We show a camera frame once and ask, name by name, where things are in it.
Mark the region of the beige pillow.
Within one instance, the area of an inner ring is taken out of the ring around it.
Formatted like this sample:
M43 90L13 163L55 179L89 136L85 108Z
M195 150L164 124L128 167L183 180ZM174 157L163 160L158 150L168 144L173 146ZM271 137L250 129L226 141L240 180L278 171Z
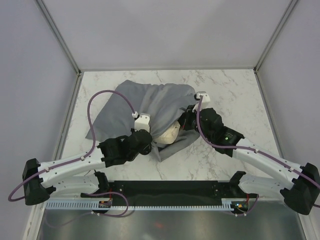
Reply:
M181 125L175 121L163 134L154 139L157 144L170 145L178 137Z

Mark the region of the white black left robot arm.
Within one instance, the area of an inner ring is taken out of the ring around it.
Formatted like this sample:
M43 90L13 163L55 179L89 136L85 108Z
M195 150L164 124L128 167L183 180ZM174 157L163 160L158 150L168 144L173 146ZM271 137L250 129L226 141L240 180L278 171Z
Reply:
M45 202L56 188L54 184L86 171L123 165L133 161L139 154L148 155L153 138L146 130L131 135L109 138L99 143L91 153L83 153L74 159L65 158L39 162L36 158L25 163L22 173L24 202L33 206Z

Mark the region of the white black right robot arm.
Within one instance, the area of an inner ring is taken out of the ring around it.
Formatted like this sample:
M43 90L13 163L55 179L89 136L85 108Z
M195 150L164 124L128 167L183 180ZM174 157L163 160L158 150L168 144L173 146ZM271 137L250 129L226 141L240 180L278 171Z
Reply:
M225 126L213 108L196 110L189 105L178 122L185 131L195 130L218 153L248 163L269 177L255 177L243 173L239 180L228 185L233 197L244 193L278 198L293 211L309 215L320 195L318 168L300 165L263 150L243 134Z

